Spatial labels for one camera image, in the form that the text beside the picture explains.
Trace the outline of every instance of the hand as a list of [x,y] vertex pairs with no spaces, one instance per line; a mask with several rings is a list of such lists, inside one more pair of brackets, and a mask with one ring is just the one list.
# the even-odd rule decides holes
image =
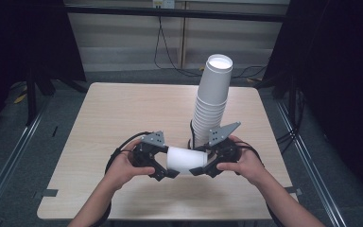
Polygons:
[[109,182],[113,191],[122,188],[123,184],[130,181],[134,176],[150,175],[155,172],[153,167],[134,167],[130,159],[135,146],[140,140],[134,140],[128,143],[123,151],[113,160],[110,168],[104,176],[103,181]]
[[[230,135],[229,138],[238,146],[247,145],[236,136]],[[262,176],[268,172],[265,170],[263,164],[252,150],[248,148],[241,148],[239,151],[241,155],[240,160],[238,160],[237,163],[220,163],[216,166],[217,169],[238,172],[249,180],[250,183],[257,185]]]

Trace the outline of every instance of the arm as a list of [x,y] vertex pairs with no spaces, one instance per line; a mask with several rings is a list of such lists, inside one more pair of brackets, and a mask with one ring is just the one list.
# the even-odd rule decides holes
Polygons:
[[[230,136],[230,139],[237,144],[242,142],[235,136]],[[238,163],[221,163],[217,165],[217,168],[238,172],[255,185],[284,226],[323,226],[285,191],[251,150],[242,149]]]
[[130,142],[113,161],[105,176],[99,182],[90,198],[70,222],[69,226],[91,226],[99,220],[106,211],[115,191],[122,188],[134,176],[154,173],[153,167],[134,167],[129,161],[130,151],[140,143]]

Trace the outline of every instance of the stack of paper cups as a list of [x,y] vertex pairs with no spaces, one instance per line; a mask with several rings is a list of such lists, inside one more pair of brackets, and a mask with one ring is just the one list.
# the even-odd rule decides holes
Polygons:
[[212,55],[199,83],[192,121],[195,147],[208,143],[209,130],[219,127],[228,99],[233,62],[224,55]]

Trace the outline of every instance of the gray floor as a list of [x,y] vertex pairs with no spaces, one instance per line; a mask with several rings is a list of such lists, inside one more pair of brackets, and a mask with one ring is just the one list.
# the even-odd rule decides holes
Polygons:
[[[89,73],[87,79],[87,83],[81,82],[87,87],[95,81],[199,84],[199,78],[188,78],[174,70]],[[54,83],[57,88],[54,96],[50,98],[39,96],[40,104],[48,100],[46,112],[43,113],[38,129],[0,198],[0,226],[65,226],[68,223],[67,220],[41,220],[36,215],[41,199],[36,198],[35,194],[47,187],[85,97],[84,94],[60,82],[54,81]],[[252,84],[245,79],[234,79],[231,85],[251,86]],[[12,104],[21,89],[19,87],[10,91],[7,106],[0,114],[0,170],[25,128],[26,101]],[[278,138],[286,133],[286,127],[277,108],[279,100],[274,100],[270,93],[270,89],[260,90],[269,122],[275,137]],[[322,130],[308,107],[303,114],[300,134],[347,226],[363,226],[363,185],[340,161],[334,148],[324,139]],[[284,149],[285,145],[286,143],[280,145],[280,148]],[[285,152],[284,160],[294,186],[302,191],[302,195],[299,196],[300,203],[325,225],[333,226],[294,145]],[[116,226],[168,226],[169,223],[122,221],[116,224]],[[230,224],[233,223],[198,222],[194,223],[194,226],[231,226]],[[242,220],[238,222],[238,225],[274,226],[271,220]]]

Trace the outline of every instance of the person's right hand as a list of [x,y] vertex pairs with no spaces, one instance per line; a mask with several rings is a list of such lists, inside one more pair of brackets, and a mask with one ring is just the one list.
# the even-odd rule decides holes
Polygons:
[[[230,135],[229,138],[238,146],[247,145],[236,136]],[[220,163],[216,166],[217,169],[238,172],[249,180],[250,183],[257,185],[268,172],[252,150],[241,148],[239,151],[241,156],[237,163]]]

